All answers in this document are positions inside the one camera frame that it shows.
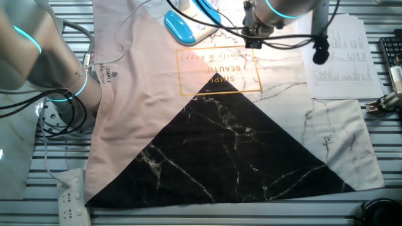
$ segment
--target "robotic arm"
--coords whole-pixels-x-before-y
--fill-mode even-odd
[[[274,28],[282,29],[313,10],[312,35],[315,39],[314,63],[324,64],[329,57],[327,25],[329,0],[247,0],[244,2],[246,17],[244,35],[269,37]],[[261,48],[261,41],[246,40],[246,48]]]
[[[36,89],[68,88],[86,108],[84,127],[93,126],[102,90],[63,40],[47,1],[0,0],[0,31],[0,89],[16,90],[26,80]],[[70,103],[60,94],[49,98],[68,124]],[[76,126],[84,110],[73,104]]]

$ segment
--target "white marble pattern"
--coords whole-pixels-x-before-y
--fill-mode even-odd
[[[241,24],[244,17],[241,0],[210,2],[233,23]],[[162,15],[169,9],[167,3],[154,1],[148,4],[150,15],[163,25]],[[287,26],[276,30],[273,36],[294,33],[293,28]],[[299,41],[275,40],[275,43],[292,45]],[[197,48],[243,44],[241,38],[219,30]],[[244,95],[318,159],[327,163],[353,189],[383,187],[383,176],[359,103],[356,100],[325,102],[312,99],[300,49],[283,51],[264,46],[254,52],[263,91]],[[253,59],[246,60],[245,69],[248,64],[254,64]]]
[[[31,89],[25,84],[19,91]],[[37,94],[0,94],[0,105],[15,104]],[[41,106],[42,102],[38,101],[13,116],[0,119],[0,153],[3,153],[0,154],[0,200],[19,200],[24,197]]]

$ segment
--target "cloth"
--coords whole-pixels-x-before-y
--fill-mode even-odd
[[[93,4],[95,61],[103,62],[121,54],[117,29],[139,2]],[[242,45],[221,31],[193,47],[207,50],[184,48],[161,25],[167,9],[139,9],[122,29],[126,55],[96,67],[103,96],[85,178],[90,206],[259,202],[384,186],[358,102],[312,100],[300,50],[217,48]],[[228,51],[233,58],[217,60]]]

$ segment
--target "black marble triangle print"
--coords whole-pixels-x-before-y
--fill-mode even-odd
[[[237,91],[210,80],[199,93],[218,89]],[[241,93],[198,95],[88,206],[249,203],[347,191],[354,190]]]

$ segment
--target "white paper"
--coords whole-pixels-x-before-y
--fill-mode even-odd
[[[311,31],[312,15],[295,23],[299,33]],[[303,60],[311,95],[316,99],[380,98],[382,85],[374,67],[363,21],[348,14],[335,17],[328,30],[330,57],[316,65],[313,43],[303,47]]]

